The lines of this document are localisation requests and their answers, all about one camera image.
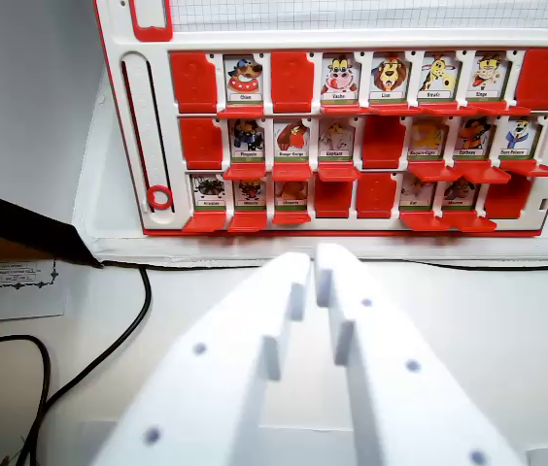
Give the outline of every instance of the cartoon giraffe card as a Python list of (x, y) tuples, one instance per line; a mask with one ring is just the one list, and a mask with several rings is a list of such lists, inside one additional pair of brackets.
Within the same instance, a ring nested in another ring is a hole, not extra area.
[(322, 62), (322, 103), (354, 104), (359, 101), (360, 64), (353, 52), (325, 53)]
[(225, 55), (226, 100), (229, 104), (261, 104), (263, 102), (263, 67), (255, 63), (251, 53)]
[(460, 62), (452, 51), (428, 52), (423, 57), (419, 100), (453, 100), (460, 73)]
[(406, 100), (410, 63), (402, 52), (376, 52), (371, 66), (369, 102)]
[(309, 159), (309, 128), (301, 119), (274, 120), (274, 141), (275, 162)]

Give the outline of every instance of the screw hole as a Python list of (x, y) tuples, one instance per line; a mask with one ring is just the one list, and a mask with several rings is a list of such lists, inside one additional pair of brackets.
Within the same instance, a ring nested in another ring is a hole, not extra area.
[(153, 445), (159, 440), (161, 433), (157, 427), (151, 427), (147, 432), (145, 432), (145, 444)]
[(473, 451), (470, 454), (470, 461), (472, 461), (473, 464), (486, 464), (486, 455), (483, 451)]
[(194, 350), (194, 354), (200, 355), (207, 350), (207, 347), (205, 346), (204, 343), (197, 343), (196, 345), (194, 345), (193, 350)]
[(408, 369), (410, 372), (419, 372), (421, 370), (421, 364), (419, 364), (414, 359), (410, 359), (408, 362), (406, 362), (406, 369)]

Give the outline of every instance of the cartoon cow card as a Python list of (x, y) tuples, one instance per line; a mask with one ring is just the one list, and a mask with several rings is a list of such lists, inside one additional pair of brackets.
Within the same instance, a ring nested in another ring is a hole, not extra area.
[(494, 127), (487, 116), (463, 118), (458, 130), (458, 140), (453, 151), (456, 160), (488, 158)]
[(399, 209), (401, 211), (429, 211), (436, 183), (424, 182), (413, 173), (405, 173), (401, 182)]
[(479, 184), (473, 184), (464, 177), (450, 183), (442, 197), (443, 211), (471, 211), (479, 192)]
[(192, 196), (195, 211), (226, 210), (224, 181), (222, 175), (191, 175)]
[(410, 64), (401, 52), (374, 53), (371, 66), (369, 102), (406, 100)]
[(500, 100), (503, 98), (510, 62), (504, 51), (478, 51), (475, 54), (474, 68), (467, 100)]
[(532, 119), (525, 116), (510, 118), (507, 132), (499, 137), (501, 149), (498, 158), (532, 158), (535, 146), (537, 146), (539, 131), (539, 125)]
[(349, 161), (354, 153), (356, 128), (346, 118), (320, 120), (318, 160)]
[(236, 211), (265, 210), (265, 181), (241, 180), (233, 182)]
[(230, 119), (228, 125), (231, 162), (265, 160), (265, 131), (255, 119)]
[(263, 67), (255, 63), (251, 53), (225, 55), (226, 100), (229, 104), (261, 104), (263, 102)]
[(428, 52), (423, 58), (419, 100), (453, 100), (456, 96), (460, 62), (452, 51)]
[(309, 158), (309, 128), (301, 119), (274, 120), (274, 161), (304, 162)]
[(322, 63), (322, 103), (354, 104), (359, 101), (360, 64), (352, 52), (325, 53)]

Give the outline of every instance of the cartoon dog card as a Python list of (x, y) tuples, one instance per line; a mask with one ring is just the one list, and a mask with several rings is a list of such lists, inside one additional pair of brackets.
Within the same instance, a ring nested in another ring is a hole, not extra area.
[(359, 101), (360, 64), (352, 52), (325, 53), (322, 64), (322, 102), (354, 104)]
[(228, 121), (231, 162), (262, 162), (265, 160), (265, 132), (255, 119)]
[(236, 211), (265, 210), (265, 182), (262, 180), (242, 180), (233, 182)]
[(468, 83), (466, 99), (502, 99), (510, 64), (504, 51), (478, 51), (475, 54), (475, 68)]
[(226, 100), (229, 104), (260, 104), (263, 102), (263, 67), (253, 56), (225, 55)]
[(222, 175), (191, 175), (192, 195), (195, 211), (226, 210), (224, 181)]
[(422, 71), (419, 100), (453, 100), (460, 73), (460, 62), (453, 52), (427, 53)]
[(369, 102), (406, 100), (410, 64), (403, 53), (374, 53), (371, 68)]
[(307, 182), (275, 182), (274, 210), (306, 211), (308, 192)]
[(415, 121), (410, 130), (408, 160), (437, 160), (442, 157), (447, 129), (439, 120)]
[(453, 151), (456, 160), (488, 158), (493, 126), (487, 116), (464, 118), (458, 130), (458, 140)]
[(436, 183), (423, 182), (413, 173), (405, 173), (401, 183), (399, 209), (401, 211), (429, 211)]
[(498, 158), (531, 158), (537, 145), (539, 126), (526, 117), (509, 119), (503, 149)]
[(352, 160), (355, 132), (356, 128), (351, 126), (345, 118), (320, 120), (318, 160)]
[(301, 119), (274, 121), (274, 161), (303, 162), (309, 158), (309, 128)]
[(479, 185), (460, 177), (447, 186), (442, 198), (443, 211), (471, 211), (475, 206)]

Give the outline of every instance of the character card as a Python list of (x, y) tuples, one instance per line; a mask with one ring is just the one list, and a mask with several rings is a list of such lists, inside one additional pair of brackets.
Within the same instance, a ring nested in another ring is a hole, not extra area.
[(401, 211), (429, 211), (436, 183), (423, 182), (413, 173), (405, 173), (401, 183), (399, 209)]
[(255, 119), (228, 121), (231, 162), (262, 162), (265, 160), (265, 131)]
[(218, 174), (191, 175), (195, 211), (224, 211), (223, 176)]
[(274, 209), (276, 211), (306, 211), (308, 182), (275, 182)]
[(442, 157), (447, 128), (440, 120), (415, 121), (410, 130), (408, 160), (438, 160)]
[(322, 62), (322, 103), (354, 104), (359, 101), (360, 64), (353, 52), (325, 53)]
[(241, 180), (233, 182), (236, 211), (265, 210), (265, 181)]
[(453, 100), (456, 96), (460, 62), (452, 51), (426, 53), (423, 58), (419, 100)]
[(455, 180), (445, 189), (442, 198), (443, 211), (471, 211), (475, 207), (475, 200), (479, 192), (479, 185), (473, 184), (464, 177)]
[(349, 161), (354, 153), (356, 128), (346, 118), (321, 119), (318, 160)]
[(304, 162), (309, 159), (309, 128), (301, 119), (274, 121), (274, 161)]
[(402, 52), (375, 52), (371, 66), (369, 102), (406, 100), (410, 63)]
[(497, 138), (498, 158), (532, 158), (539, 138), (539, 125), (524, 116), (509, 119), (507, 134)]
[(488, 158), (493, 126), (487, 116), (463, 118), (458, 130), (458, 140), (453, 151), (456, 160), (478, 160)]
[(251, 53), (225, 55), (226, 100), (229, 104), (260, 104), (263, 102), (263, 67), (255, 63)]
[(478, 51), (468, 83), (467, 100), (500, 100), (507, 85), (511, 62), (504, 51)]

